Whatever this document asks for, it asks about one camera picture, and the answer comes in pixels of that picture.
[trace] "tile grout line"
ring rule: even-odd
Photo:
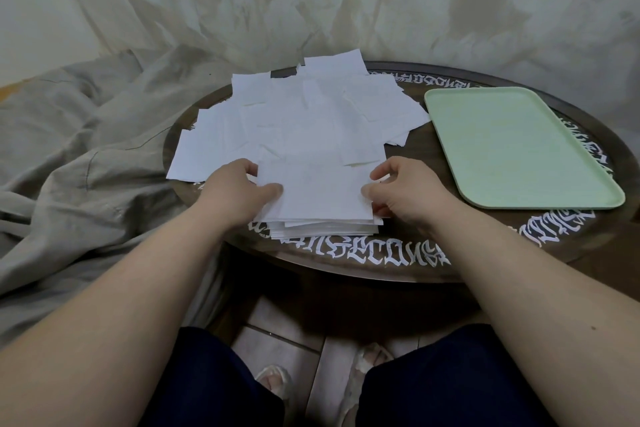
[[[266,334],[266,335],[271,336],[273,338],[279,339],[280,341],[284,341],[284,342],[286,342],[288,344],[291,344],[292,346],[296,346],[297,348],[300,348],[302,350],[308,351],[309,353],[316,353],[316,355],[318,355],[318,356],[320,355],[320,353],[322,353],[322,349],[320,351],[314,350],[313,348],[309,348],[308,346],[306,346],[304,344],[300,344],[298,342],[292,341],[291,339],[287,339],[287,338],[285,338],[283,336],[278,336],[277,334],[271,333],[271,332],[267,331],[266,329],[262,329],[262,328],[259,328],[257,326],[253,326],[251,324],[245,324],[244,326],[246,326],[247,328],[252,329],[254,331],[258,331],[259,333]]]

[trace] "gray blanket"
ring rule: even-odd
[[[0,103],[0,346],[184,210],[162,148],[180,114],[238,72],[188,46],[51,71]],[[221,304],[213,260],[185,318]]]

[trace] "dark wooden tabletop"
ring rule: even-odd
[[[406,94],[422,102],[432,88],[523,86],[493,76],[460,69],[399,62],[366,62],[371,73],[391,73]],[[274,71],[272,78],[291,76],[295,68]],[[594,117],[544,92],[536,91],[589,153],[625,191],[625,204],[614,210],[483,210],[515,232],[527,237],[558,259],[572,263],[607,244],[633,222],[640,206],[640,169],[636,158],[620,138]],[[164,143],[164,167],[168,170],[180,131],[191,128],[199,108],[209,108],[231,95],[231,86],[207,95],[189,108],[173,125]],[[428,164],[444,185],[460,197],[432,123],[411,131],[404,147],[385,146],[387,157],[402,155]],[[199,183],[172,181],[188,205],[198,197]],[[242,250],[260,255],[290,269],[312,268],[352,277],[397,282],[459,282],[446,254],[430,237],[399,220],[385,220],[380,233],[371,237],[311,237],[272,240],[264,223],[227,237]]]

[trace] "mint green tray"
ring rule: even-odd
[[[620,186],[521,87],[434,89],[429,115],[462,197],[481,208],[609,209]]]

